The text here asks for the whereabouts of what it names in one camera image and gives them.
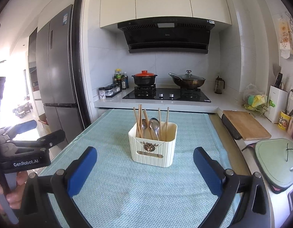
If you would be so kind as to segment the left hand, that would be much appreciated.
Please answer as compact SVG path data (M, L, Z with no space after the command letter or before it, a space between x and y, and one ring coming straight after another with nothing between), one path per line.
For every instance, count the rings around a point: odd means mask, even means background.
M21 208L22 197L23 197L24 188L25 188L27 180L28 180L27 171L21 171L17 173L17 178L16 178L17 187L12 192L6 195L6 200L8 201L12 209ZM1 184L0 184L0 194L4 194Z

